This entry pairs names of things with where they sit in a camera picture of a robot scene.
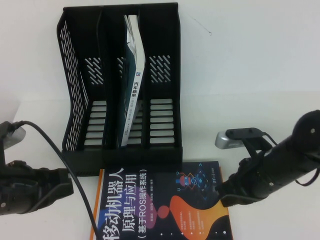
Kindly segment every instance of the cable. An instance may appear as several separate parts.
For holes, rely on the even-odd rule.
[[[271,142],[273,142],[274,145],[278,145],[278,144],[276,143],[276,141],[275,141],[268,133],[264,132],[264,135],[267,136],[267,137],[271,140]],[[306,183],[300,183],[298,180],[295,180],[295,182],[296,182],[297,184],[303,186],[303,187],[307,187],[307,186],[310,186],[311,184],[313,184],[314,181],[317,180],[317,178],[319,177],[319,175],[320,175],[320,168],[317,168],[316,171],[315,171],[314,176],[311,178],[310,181],[308,181],[308,182],[306,182]]]
[[[319,174],[320,174],[320,168],[317,168],[316,171],[315,171],[315,174],[314,176],[311,178],[310,181],[306,182],[306,183],[300,183],[298,180],[295,180],[295,182],[303,187],[307,187],[311,184],[314,183],[315,180],[317,180],[317,178],[319,177]]]
[[[82,197],[82,199],[84,201],[84,205],[86,207],[86,210],[88,211],[88,214],[89,214],[89,217],[90,217],[90,221],[91,221],[91,224],[92,224],[96,239],[99,240],[100,238],[99,238],[98,228],[97,228],[96,221],[95,221],[94,215],[92,213],[89,201],[87,199],[86,193],[85,193],[84,189],[82,188],[81,183],[79,182],[78,178],[76,177],[74,172],[69,167],[68,163],[66,162],[66,159],[65,159],[64,155],[59,150],[59,148],[55,145],[55,143],[51,140],[51,138],[38,125],[36,125],[33,122],[30,122],[30,121],[19,121],[19,122],[13,123],[12,125],[15,127],[15,129],[18,129],[23,125],[29,125],[29,126],[33,127],[35,130],[37,130],[42,135],[42,137],[44,137],[44,139],[53,148],[55,153],[59,156],[59,158],[61,159],[61,161],[65,165],[66,169],[68,169],[71,177],[74,180],[74,183],[76,184],[77,188],[79,189],[79,192],[80,192],[81,197]]]
[[[271,142],[273,142],[274,145],[278,145],[278,143],[268,133],[264,132],[263,134],[267,136],[271,140]]]

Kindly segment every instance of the black desk organizer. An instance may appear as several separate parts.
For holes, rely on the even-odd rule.
[[[138,15],[145,51],[142,110],[116,148],[124,15]],[[57,38],[70,94],[62,151],[78,176],[116,165],[182,162],[177,3],[65,7]]]

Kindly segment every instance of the book cover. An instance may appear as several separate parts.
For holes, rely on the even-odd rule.
[[[145,51],[142,43],[137,15],[125,15],[125,58],[118,117],[117,146],[128,143],[132,123],[137,110],[138,96],[145,70]]]
[[[221,182],[217,161],[101,170],[99,233],[104,240],[232,240],[228,209],[214,190]]]

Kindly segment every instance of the white table surface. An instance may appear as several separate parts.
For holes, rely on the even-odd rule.
[[[219,131],[257,127],[277,142],[289,136],[304,113],[319,108],[319,92],[260,93],[181,97],[184,161],[218,160],[227,179],[248,156],[244,148],[220,150],[214,142]],[[69,100],[23,102],[15,121],[38,124],[61,148],[70,112]],[[63,168],[45,140],[25,127],[25,139],[5,151],[6,162],[26,161],[33,168]],[[307,181],[311,175],[301,181]],[[98,177],[79,178],[93,208]],[[295,183],[264,201],[229,208],[235,240],[318,239],[320,179],[309,187]],[[3,240],[88,240],[90,221],[78,189],[53,205],[25,215],[0,217]]]

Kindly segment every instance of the perforated side panel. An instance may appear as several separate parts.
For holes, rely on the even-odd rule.
[[[106,112],[106,101],[94,101],[92,103],[90,118],[84,141],[85,148],[101,148],[107,115]]]
[[[59,37],[63,52],[62,59],[65,63],[67,72],[66,80],[69,85],[72,108],[72,122],[65,147],[67,151],[74,151],[77,147],[82,119],[84,117],[85,110],[88,107],[89,100],[82,74],[81,72],[78,73],[79,62],[75,55],[75,49],[71,43],[71,36],[67,27],[67,22],[64,22],[64,26],[60,31]]]
[[[84,59],[86,62],[86,69],[90,76],[90,82],[92,85],[103,85],[104,79],[101,70],[100,57],[89,57]]]
[[[123,74],[123,68],[124,68],[124,57],[121,58],[117,58],[118,61],[118,69],[119,69],[119,73],[120,73],[120,78],[122,78],[122,74]]]
[[[150,144],[173,145],[175,131],[172,99],[151,99],[150,110]]]
[[[150,56],[150,74],[153,84],[165,84],[171,82],[170,56]]]

